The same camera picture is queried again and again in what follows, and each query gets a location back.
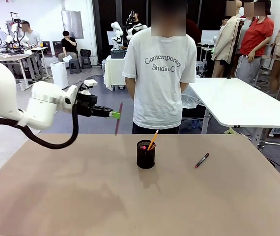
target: black bag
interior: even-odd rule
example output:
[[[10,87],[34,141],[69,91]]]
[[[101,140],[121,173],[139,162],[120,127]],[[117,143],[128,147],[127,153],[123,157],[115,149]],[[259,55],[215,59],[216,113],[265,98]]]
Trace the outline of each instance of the black bag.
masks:
[[[81,57],[90,57],[91,56],[91,50],[88,49],[81,49],[80,50]]]

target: stool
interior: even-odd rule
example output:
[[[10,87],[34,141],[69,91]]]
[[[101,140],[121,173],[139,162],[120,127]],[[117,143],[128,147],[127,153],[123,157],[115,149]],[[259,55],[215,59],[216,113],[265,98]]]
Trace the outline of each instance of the stool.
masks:
[[[81,57],[81,65],[82,69],[91,69],[92,65],[90,57]]]
[[[69,61],[69,71],[70,71],[70,74],[79,74],[79,73],[81,73],[79,59],[71,59]]]

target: black pen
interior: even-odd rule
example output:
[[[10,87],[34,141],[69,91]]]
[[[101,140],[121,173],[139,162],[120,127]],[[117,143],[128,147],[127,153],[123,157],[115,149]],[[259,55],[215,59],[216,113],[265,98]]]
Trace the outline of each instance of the black pen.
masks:
[[[196,164],[195,168],[198,168],[210,155],[210,153],[208,152],[202,159],[201,161],[198,162],[198,164]]]

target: white trash bin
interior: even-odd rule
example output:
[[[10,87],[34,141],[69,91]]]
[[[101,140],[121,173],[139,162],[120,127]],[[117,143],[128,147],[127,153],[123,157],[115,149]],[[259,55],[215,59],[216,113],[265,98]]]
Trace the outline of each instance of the white trash bin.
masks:
[[[51,63],[51,70],[55,85],[58,85],[62,89],[69,86],[66,63],[59,61],[53,62]]]

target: person in black shirt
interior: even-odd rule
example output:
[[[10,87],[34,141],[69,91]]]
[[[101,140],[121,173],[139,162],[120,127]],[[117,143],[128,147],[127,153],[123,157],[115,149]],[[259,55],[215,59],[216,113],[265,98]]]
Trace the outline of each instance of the person in black shirt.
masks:
[[[62,59],[68,55],[70,55],[72,59],[77,59],[77,43],[75,38],[70,37],[68,31],[64,31],[62,35],[64,36],[64,38],[61,40],[63,53],[58,55],[58,60],[63,62]]]

